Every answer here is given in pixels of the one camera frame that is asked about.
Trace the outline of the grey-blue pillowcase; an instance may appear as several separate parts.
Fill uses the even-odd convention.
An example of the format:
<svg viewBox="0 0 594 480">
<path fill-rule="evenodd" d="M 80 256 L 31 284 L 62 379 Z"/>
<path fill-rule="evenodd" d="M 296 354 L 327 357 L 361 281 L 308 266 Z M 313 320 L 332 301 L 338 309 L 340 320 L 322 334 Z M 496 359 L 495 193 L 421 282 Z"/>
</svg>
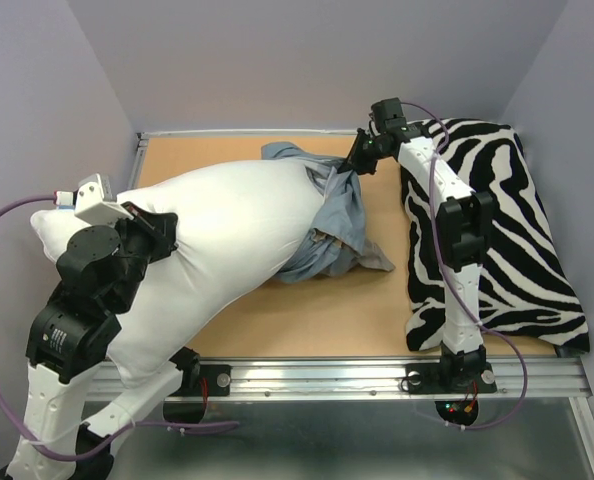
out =
<svg viewBox="0 0 594 480">
<path fill-rule="evenodd" d="M 305 167 L 323 197 L 297 251 L 275 275 L 295 284 L 318 275 L 338 277 L 360 266 L 391 272 L 395 265 L 367 236 L 367 215 L 359 175 L 341 170 L 342 157 L 309 153 L 290 142 L 272 142 L 261 148 L 264 160 L 293 160 Z"/>
</svg>

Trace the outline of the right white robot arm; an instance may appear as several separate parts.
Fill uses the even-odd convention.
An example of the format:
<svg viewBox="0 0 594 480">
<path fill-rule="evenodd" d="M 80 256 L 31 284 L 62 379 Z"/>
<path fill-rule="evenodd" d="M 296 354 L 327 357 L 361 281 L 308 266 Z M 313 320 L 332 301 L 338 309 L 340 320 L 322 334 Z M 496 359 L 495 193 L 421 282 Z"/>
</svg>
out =
<svg viewBox="0 0 594 480">
<path fill-rule="evenodd" d="M 476 192 L 441 158 L 430 134 L 407 122 L 398 98 L 371 106 L 371 128 L 358 129 L 341 170 L 373 174 L 379 160 L 392 157 L 429 198 L 435 254 L 445 285 L 441 356 L 422 384 L 446 392 L 466 388 L 487 369 L 479 315 L 479 281 L 490 245 L 494 200 Z"/>
</svg>

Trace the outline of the white pillow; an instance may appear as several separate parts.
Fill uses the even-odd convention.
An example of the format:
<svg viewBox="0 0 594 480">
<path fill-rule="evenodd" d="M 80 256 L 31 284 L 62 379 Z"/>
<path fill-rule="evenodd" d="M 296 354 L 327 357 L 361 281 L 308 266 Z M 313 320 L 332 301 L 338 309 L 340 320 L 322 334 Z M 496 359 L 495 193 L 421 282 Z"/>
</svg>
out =
<svg viewBox="0 0 594 480">
<path fill-rule="evenodd" d="M 273 277 L 324 203 L 296 160 L 215 164 L 117 199 L 178 217 L 177 250 L 148 266 L 108 347 L 127 388 L 143 384 L 225 307 Z"/>
</svg>

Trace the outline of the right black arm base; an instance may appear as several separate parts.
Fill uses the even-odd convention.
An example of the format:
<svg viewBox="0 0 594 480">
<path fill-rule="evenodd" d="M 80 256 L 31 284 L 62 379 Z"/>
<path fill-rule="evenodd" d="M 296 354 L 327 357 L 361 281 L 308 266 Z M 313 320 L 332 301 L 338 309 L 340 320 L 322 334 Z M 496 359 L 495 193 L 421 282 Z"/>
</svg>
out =
<svg viewBox="0 0 594 480">
<path fill-rule="evenodd" d="M 497 385 L 490 363 L 479 372 L 447 379 L 441 376 L 438 361 L 427 361 L 406 363 L 399 389 L 413 397 L 432 399 L 437 420 L 466 429 L 473 427 L 478 418 L 479 396 L 496 393 Z"/>
</svg>

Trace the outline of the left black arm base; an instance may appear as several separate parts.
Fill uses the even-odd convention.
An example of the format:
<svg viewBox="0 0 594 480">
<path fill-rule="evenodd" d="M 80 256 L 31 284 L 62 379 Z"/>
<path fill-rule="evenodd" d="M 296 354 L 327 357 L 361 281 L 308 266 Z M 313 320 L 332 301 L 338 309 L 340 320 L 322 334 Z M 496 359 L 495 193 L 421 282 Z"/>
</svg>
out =
<svg viewBox="0 0 594 480">
<path fill-rule="evenodd" d="M 172 423 L 201 423 L 208 405 L 230 395 L 232 367 L 228 364 L 203 364 L 185 372 L 181 387 L 163 405 L 163 418 Z"/>
</svg>

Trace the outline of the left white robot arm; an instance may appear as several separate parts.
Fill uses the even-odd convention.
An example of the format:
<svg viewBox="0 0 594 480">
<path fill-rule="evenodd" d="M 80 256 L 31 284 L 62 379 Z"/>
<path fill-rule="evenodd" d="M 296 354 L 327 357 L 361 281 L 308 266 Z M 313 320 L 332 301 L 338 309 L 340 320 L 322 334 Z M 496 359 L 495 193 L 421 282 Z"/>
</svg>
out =
<svg viewBox="0 0 594 480">
<path fill-rule="evenodd" d="M 105 479 L 121 435 L 173 392 L 199 382 L 199 356 L 182 348 L 145 384 L 120 394 L 96 417 L 82 419 L 85 399 L 119 315 L 130 310 L 150 264 L 177 248 L 174 213 L 131 202 L 107 204 L 74 233 L 58 256 L 60 281 L 35 317 L 26 348 L 28 399 L 20 439 L 0 479 Z"/>
</svg>

